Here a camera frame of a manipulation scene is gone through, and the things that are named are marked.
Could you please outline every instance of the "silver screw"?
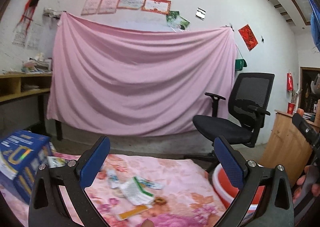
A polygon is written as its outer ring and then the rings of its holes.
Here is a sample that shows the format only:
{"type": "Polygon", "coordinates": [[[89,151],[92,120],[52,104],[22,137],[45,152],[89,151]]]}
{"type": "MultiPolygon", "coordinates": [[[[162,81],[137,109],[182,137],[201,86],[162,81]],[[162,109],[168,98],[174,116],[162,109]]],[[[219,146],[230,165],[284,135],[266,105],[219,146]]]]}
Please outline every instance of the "silver screw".
{"type": "Polygon", "coordinates": [[[248,161],[248,165],[251,166],[251,167],[255,167],[257,165],[257,163],[254,162],[253,160],[249,160],[248,161]]]}
{"type": "Polygon", "coordinates": [[[277,168],[278,168],[280,171],[284,171],[284,167],[281,166],[281,165],[278,165],[277,168]]]}
{"type": "Polygon", "coordinates": [[[76,161],[75,160],[70,160],[69,162],[68,162],[68,166],[74,166],[76,164],[76,161]]]}
{"type": "Polygon", "coordinates": [[[39,166],[39,169],[40,169],[40,170],[45,169],[45,164],[41,164],[41,165],[39,166]]]}

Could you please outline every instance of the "blue cardboard box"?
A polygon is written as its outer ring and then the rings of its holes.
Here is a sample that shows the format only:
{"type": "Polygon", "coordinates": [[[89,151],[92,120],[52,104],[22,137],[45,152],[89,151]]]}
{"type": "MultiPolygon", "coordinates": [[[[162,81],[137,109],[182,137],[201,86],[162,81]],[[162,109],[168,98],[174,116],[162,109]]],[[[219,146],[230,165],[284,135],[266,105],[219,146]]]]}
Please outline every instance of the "blue cardboard box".
{"type": "Polygon", "coordinates": [[[52,155],[49,141],[25,130],[0,140],[0,184],[27,204],[39,165],[52,155]]]}

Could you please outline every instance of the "desk leg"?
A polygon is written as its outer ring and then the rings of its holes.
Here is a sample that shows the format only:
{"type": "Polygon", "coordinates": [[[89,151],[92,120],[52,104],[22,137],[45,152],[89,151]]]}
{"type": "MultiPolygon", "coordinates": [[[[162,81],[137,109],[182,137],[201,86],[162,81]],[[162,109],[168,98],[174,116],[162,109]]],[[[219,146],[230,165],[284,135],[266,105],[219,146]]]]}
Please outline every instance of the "desk leg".
{"type": "Polygon", "coordinates": [[[38,95],[38,114],[39,114],[41,132],[43,132],[44,135],[47,135],[47,130],[45,128],[45,122],[44,122],[44,97],[43,97],[43,94],[38,95]]]}
{"type": "Polygon", "coordinates": [[[61,121],[55,120],[56,122],[56,132],[57,132],[57,140],[62,140],[62,127],[61,121]]]}

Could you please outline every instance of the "bed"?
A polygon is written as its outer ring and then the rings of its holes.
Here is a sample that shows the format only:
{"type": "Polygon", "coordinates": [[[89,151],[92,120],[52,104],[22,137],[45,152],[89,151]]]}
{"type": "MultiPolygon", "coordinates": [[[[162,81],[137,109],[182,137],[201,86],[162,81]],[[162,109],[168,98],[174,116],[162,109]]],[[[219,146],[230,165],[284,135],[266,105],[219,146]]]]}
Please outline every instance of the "bed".
{"type": "MultiPolygon", "coordinates": [[[[68,160],[79,156],[56,153],[68,160]]],[[[212,227],[225,212],[218,195],[208,181],[208,174],[193,161],[153,157],[108,155],[92,186],[85,189],[92,203],[111,227],[139,227],[145,219],[155,227],[212,227]],[[134,209],[125,198],[119,198],[109,187],[106,171],[115,169],[119,180],[125,182],[138,175],[164,186],[148,191],[167,200],[165,205],[153,205],[147,211],[118,221],[115,214],[134,209]]],[[[81,223],[64,187],[60,187],[72,219],[81,223]]],[[[8,205],[24,226],[28,226],[28,205],[11,195],[0,185],[8,205]]]]}

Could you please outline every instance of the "blue gripper pad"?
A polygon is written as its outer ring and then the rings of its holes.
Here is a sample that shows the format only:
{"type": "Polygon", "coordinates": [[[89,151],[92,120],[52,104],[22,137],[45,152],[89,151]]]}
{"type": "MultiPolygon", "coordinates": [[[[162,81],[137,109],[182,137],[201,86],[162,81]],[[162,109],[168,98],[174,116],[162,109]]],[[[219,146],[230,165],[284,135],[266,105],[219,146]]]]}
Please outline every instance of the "blue gripper pad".
{"type": "Polygon", "coordinates": [[[92,185],[109,152],[110,140],[105,137],[80,171],[79,182],[82,189],[92,185]]]}
{"type": "Polygon", "coordinates": [[[245,159],[230,146],[223,136],[214,140],[213,149],[232,186],[241,190],[248,170],[245,166],[245,159]]]}

